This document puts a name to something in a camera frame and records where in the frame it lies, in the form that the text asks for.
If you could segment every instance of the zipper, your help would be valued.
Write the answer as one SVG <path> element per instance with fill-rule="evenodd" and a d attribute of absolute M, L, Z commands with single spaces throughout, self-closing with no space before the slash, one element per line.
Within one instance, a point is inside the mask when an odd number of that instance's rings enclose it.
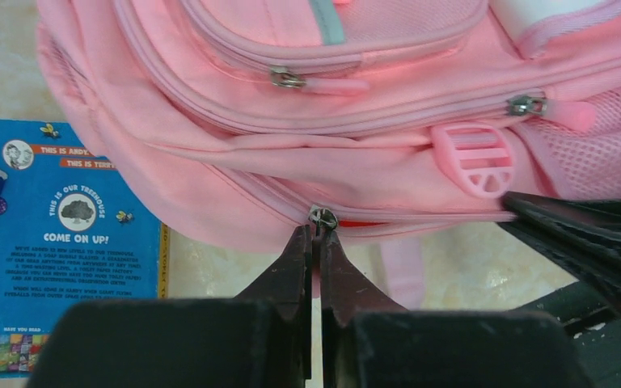
<path fill-rule="evenodd" d="M 219 57 L 228 65 L 254 71 L 261 75 L 268 75 L 274 86 L 281 88 L 299 89 L 305 93 L 320 95 L 358 95 L 370 89 L 365 80 L 348 78 L 331 78 L 333 74 L 346 74 L 348 70 L 355 70 L 361 65 L 361 56 L 358 54 L 344 55 L 334 61 L 311 65 L 312 60 L 299 61 L 285 60 L 286 64 L 274 64 L 276 60 L 265 58 L 244 50 L 224 41 L 218 34 L 212 33 L 202 23 L 192 10 L 185 7 L 191 16 L 191 25 L 197 35 L 205 41 L 208 48 L 218 51 Z"/>
<path fill-rule="evenodd" d="M 437 230 L 449 228 L 454 225 L 450 223 L 418 225 L 358 225 L 356 222 L 346 221 L 344 219 L 341 219 L 340 217 L 337 217 L 337 215 L 335 215 L 331 209 L 323 208 L 316 205 L 310 208 L 310 212 L 307 214 L 306 219 L 310 222 L 313 222 L 317 226 L 322 225 L 332 230 L 339 228 L 339 233 L 341 236 L 355 238 L 358 240 L 363 238 L 385 238 L 389 236 L 395 236 L 397 234 L 434 232 Z"/>
<path fill-rule="evenodd" d="M 508 101 L 508 116 L 538 116 L 584 133 L 596 121 L 596 107 L 584 101 L 558 101 L 530 95 L 519 95 Z"/>
<path fill-rule="evenodd" d="M 270 81 L 278 87 L 319 95 L 359 95 L 370 89 L 370 84 L 362 79 L 305 78 L 284 66 L 270 68 Z"/>
<path fill-rule="evenodd" d="M 209 104 L 210 106 L 207 108 L 202 107 L 197 102 L 200 98 L 199 95 L 177 77 L 158 55 L 151 52 L 148 38 L 140 35 L 142 31 L 137 27 L 140 23 L 138 20 L 132 19 L 136 18 L 132 7 L 126 1 L 121 0 L 116 1 L 116 5 L 119 7 L 119 20 L 124 26 L 130 44 L 135 48 L 135 53 L 142 58 L 141 63 L 146 67 L 161 91 L 184 108 L 187 108 L 195 116 L 234 134 L 302 133 L 306 135 L 369 136 L 397 130 L 424 128 L 432 124 L 444 123 L 448 120 L 464 120 L 469 117 L 501 119 L 504 116 L 516 116 L 525 119 L 531 116 L 542 116 L 546 120 L 558 120 L 559 118 L 564 119 L 564 117 L 550 113 L 569 111 L 571 107 L 576 106 L 575 104 L 578 104 L 577 106 L 583 110 L 589 110 L 588 108 L 585 109 L 581 103 L 546 99 L 541 89 L 531 88 L 524 91 L 481 97 L 457 103 L 445 103 L 435 107 L 428 106 L 427 102 L 423 102 L 419 107 L 413 108 L 410 112 L 398 114 L 384 112 L 379 115 L 380 118 L 378 119 L 336 126 L 323 126 L 321 128 L 284 128 L 279 126 L 280 124 L 275 123 L 274 121 L 276 120 L 260 119 L 259 117 L 245 117 L 245 120 L 231 119 L 218 114 L 218 109 L 213 107 L 212 104 Z M 282 87 L 296 89 L 315 87 L 317 83 L 314 85 L 314 82 L 318 80 L 317 78 L 304 78 L 300 74 L 290 72 L 284 66 L 273 67 L 270 70 L 270 77 L 271 82 L 277 82 Z M 359 84 L 350 84 L 349 86 L 346 86 L 347 84 L 337 85 L 339 84 L 333 86 L 337 90 L 351 90 L 354 87 L 358 87 Z M 289 121 L 284 120 L 282 124 L 289 125 Z"/>
<path fill-rule="evenodd" d="M 245 187 L 251 196 L 294 220 L 301 219 L 300 217 L 308 214 L 309 209 L 315 208 L 331 209 L 337 217 L 346 220 L 342 222 L 342 226 L 354 227 L 389 224 L 423 225 L 462 221 L 500 222 L 510 219 L 509 213 L 503 211 L 486 213 L 406 213 L 404 211 L 395 213 L 385 210 L 355 209 L 325 201 L 309 200 L 271 177 L 241 171 L 228 171 L 225 174 L 237 184 Z"/>

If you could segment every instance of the tree icon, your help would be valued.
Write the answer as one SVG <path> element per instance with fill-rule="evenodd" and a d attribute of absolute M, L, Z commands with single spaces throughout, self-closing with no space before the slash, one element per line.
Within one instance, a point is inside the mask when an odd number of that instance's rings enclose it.
<path fill-rule="evenodd" d="M 78 224 L 79 220 L 89 222 L 89 219 L 94 216 L 94 209 L 83 200 L 74 200 L 63 207 L 61 211 L 61 217 L 73 218 L 74 224 Z"/>

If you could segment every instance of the mesh side pocket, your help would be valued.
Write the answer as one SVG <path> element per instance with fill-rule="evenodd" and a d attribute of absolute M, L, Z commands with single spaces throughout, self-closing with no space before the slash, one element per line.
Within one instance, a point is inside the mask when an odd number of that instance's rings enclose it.
<path fill-rule="evenodd" d="M 597 108 L 587 133 L 534 118 L 518 134 L 554 182 L 560 197 L 571 200 L 621 198 L 621 88 L 589 99 Z"/>

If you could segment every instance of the backpack strap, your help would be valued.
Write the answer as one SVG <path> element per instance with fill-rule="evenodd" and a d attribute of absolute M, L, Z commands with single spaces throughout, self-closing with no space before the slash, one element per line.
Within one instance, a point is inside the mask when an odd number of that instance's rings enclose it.
<path fill-rule="evenodd" d="M 425 299 L 425 265 L 419 237 L 387 240 L 379 244 L 387 293 L 409 310 L 419 310 Z"/>

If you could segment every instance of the backpack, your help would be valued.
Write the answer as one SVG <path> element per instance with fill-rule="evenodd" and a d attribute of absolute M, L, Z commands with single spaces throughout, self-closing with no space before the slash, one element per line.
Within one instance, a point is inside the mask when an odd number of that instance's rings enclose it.
<path fill-rule="evenodd" d="M 621 199 L 621 0 L 38 8 L 75 132 L 189 238 L 280 251 L 330 209 L 343 243 L 382 244 L 416 306 L 412 238 L 509 221 L 509 191 Z"/>

